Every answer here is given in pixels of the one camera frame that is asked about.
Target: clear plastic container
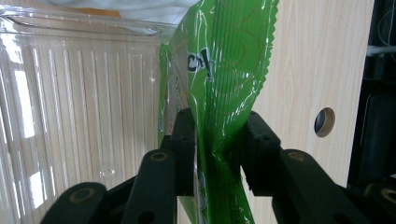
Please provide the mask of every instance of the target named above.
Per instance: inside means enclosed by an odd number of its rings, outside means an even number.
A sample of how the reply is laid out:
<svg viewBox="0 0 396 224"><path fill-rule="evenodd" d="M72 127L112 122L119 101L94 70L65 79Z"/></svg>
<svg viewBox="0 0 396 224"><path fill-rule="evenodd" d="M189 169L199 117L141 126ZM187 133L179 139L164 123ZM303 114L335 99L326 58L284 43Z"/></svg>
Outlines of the clear plastic container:
<svg viewBox="0 0 396 224"><path fill-rule="evenodd" d="M0 220L38 223L84 181L111 189L158 145L173 26L0 6Z"/></svg>

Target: green snack bag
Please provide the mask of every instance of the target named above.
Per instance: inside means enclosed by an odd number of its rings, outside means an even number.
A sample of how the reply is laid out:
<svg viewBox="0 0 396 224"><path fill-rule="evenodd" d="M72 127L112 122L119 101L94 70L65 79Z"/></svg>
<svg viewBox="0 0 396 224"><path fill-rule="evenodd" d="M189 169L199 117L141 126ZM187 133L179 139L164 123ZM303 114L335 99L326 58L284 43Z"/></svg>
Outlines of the green snack bag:
<svg viewBox="0 0 396 224"><path fill-rule="evenodd" d="M198 136L196 194L181 199L192 223L254 223L233 141L268 72L277 2L202 0L162 46L164 124L190 107Z"/></svg>

